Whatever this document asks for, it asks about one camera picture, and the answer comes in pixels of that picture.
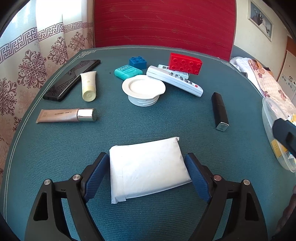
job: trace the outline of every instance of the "table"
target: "table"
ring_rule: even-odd
[[[203,61],[200,74],[189,78],[203,88],[202,97],[165,83],[166,92],[155,105],[131,104],[114,70],[128,64],[132,56],[143,56],[148,65],[166,64],[172,51]],[[97,97],[93,102],[82,99],[81,83],[62,102],[42,99],[59,75],[81,60],[97,58],[102,63],[94,69]],[[215,129],[211,103],[215,91],[222,95],[229,118],[230,127],[225,132]],[[94,123],[35,123],[41,109],[58,108],[97,108],[99,119]],[[252,182],[270,236],[289,202],[295,175],[276,160],[263,127],[261,108],[262,98],[254,86],[230,63],[215,57],[147,46],[83,50],[46,82],[24,115],[7,156],[0,211],[23,240],[32,204],[45,179],[56,182],[81,173],[113,145],[178,136],[183,155],[193,152],[212,173],[226,180],[240,182],[246,178]],[[63,205],[71,235],[79,239],[67,202]],[[223,233],[230,205],[228,200],[216,238]],[[110,174],[88,202],[106,241],[188,240],[205,207],[192,183],[111,204]]]

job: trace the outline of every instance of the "foundation tube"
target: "foundation tube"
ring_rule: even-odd
[[[87,102],[96,98],[96,71],[80,74],[82,83],[82,99]]]
[[[96,119],[96,109],[41,110],[36,123],[96,121]]]

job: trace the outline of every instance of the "black smartphone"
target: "black smartphone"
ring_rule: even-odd
[[[81,80],[81,73],[89,72],[98,66],[101,61],[86,60],[81,61],[69,72],[63,75],[43,96],[45,100],[61,101],[74,87],[74,85]]]

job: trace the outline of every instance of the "curtain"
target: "curtain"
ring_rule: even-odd
[[[0,185],[13,135],[48,78],[93,47],[93,0],[31,0],[0,38]]]

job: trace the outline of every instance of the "tube cap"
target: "tube cap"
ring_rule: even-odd
[[[96,88],[92,85],[87,85],[82,90],[82,99],[90,102],[96,98]]]
[[[79,109],[77,112],[78,121],[96,121],[98,117],[96,109]]]

